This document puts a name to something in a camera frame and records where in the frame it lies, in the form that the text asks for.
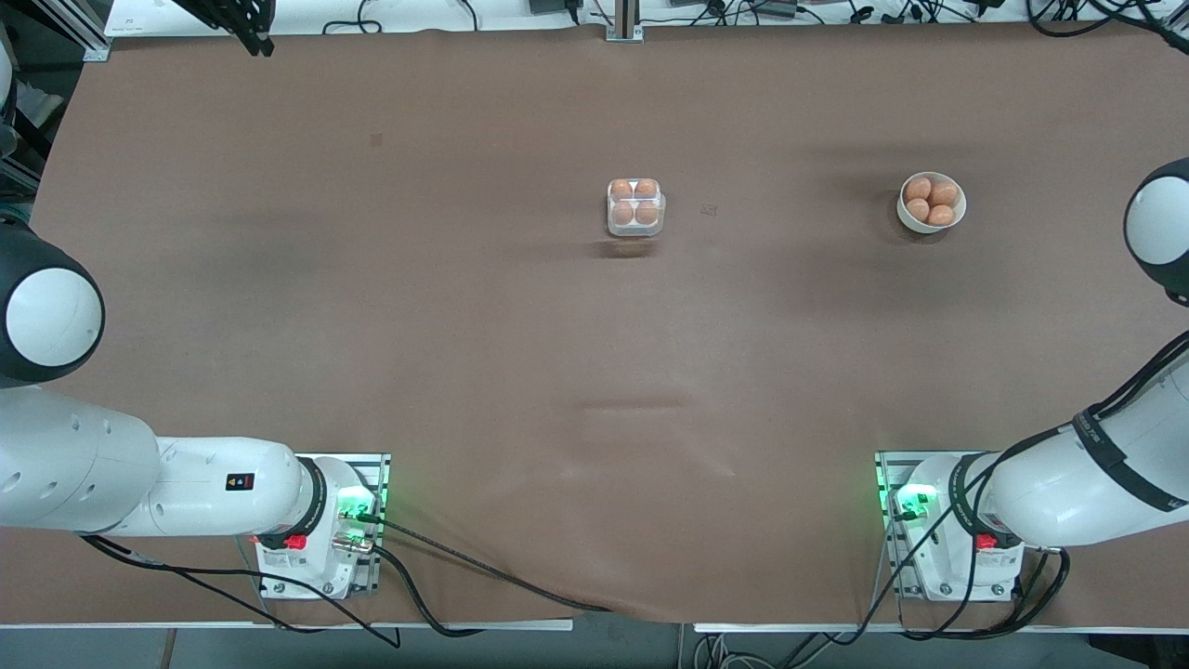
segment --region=gray floor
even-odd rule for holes
[[[675,625],[642,623],[612,614],[587,614],[573,632],[492,631],[445,639],[428,630],[405,630],[403,648],[391,650],[357,630],[294,635],[270,629],[180,630],[170,669],[295,669],[351,667],[438,669],[662,669],[677,665]],[[165,630],[0,630],[0,667],[39,669],[158,669]],[[686,626],[682,667],[692,668],[698,636]],[[731,650],[785,659],[804,637],[730,635]],[[895,635],[868,635],[853,646],[832,648],[814,669],[1138,669],[1134,662],[1090,648],[1078,635],[1019,633],[989,642],[911,642]]]

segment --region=egg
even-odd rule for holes
[[[952,181],[938,181],[929,193],[929,203],[952,207],[958,201],[958,187]]]
[[[636,222],[640,225],[653,225],[658,217],[660,217],[660,209],[656,208],[656,202],[640,202],[636,204]]]
[[[929,191],[932,190],[932,188],[933,184],[929,182],[927,176],[918,176],[904,187],[904,201],[924,200],[929,197]]]
[[[634,213],[635,212],[631,210],[631,202],[616,202],[615,206],[611,207],[611,220],[614,220],[616,225],[628,225],[631,222]]]
[[[636,197],[641,200],[650,200],[656,196],[660,187],[652,178],[641,178],[636,182]]]
[[[615,201],[631,197],[631,182],[627,178],[616,178],[611,182],[611,198]]]
[[[949,204],[937,204],[929,210],[929,217],[925,219],[925,222],[935,227],[945,227],[954,222],[954,209]]]
[[[925,219],[929,217],[929,202],[921,200],[920,197],[908,200],[904,208],[908,209],[912,217],[919,220],[920,222],[925,222]]]

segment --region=white bowl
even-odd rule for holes
[[[929,225],[929,223],[926,223],[924,221],[914,219],[912,216],[912,214],[908,213],[908,208],[905,207],[905,202],[904,202],[904,189],[908,185],[910,181],[912,181],[913,178],[920,177],[920,176],[927,176],[929,181],[931,181],[933,183],[937,183],[938,181],[949,181],[954,185],[957,185],[957,188],[958,188],[958,201],[954,202],[954,222],[951,222],[949,225],[942,225],[942,226]],[[949,176],[945,176],[942,172],[938,172],[938,171],[918,171],[917,173],[914,173],[914,175],[910,176],[908,178],[904,179],[904,184],[900,185],[900,194],[895,198],[895,213],[900,216],[900,222],[902,222],[905,225],[905,227],[907,227],[908,229],[912,229],[913,232],[920,232],[921,234],[932,234],[935,232],[940,232],[943,229],[949,229],[950,227],[954,227],[955,225],[957,225],[958,221],[962,220],[962,216],[965,215],[965,190],[962,190],[962,185],[960,185],[957,181],[950,178]]]

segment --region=white circular cap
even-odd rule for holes
[[[62,367],[99,340],[103,305],[90,282],[69,269],[34,271],[17,284],[5,313],[8,340],[25,360]]]
[[[1162,176],[1135,193],[1127,209],[1127,244],[1147,264],[1166,264],[1189,251],[1189,181]]]

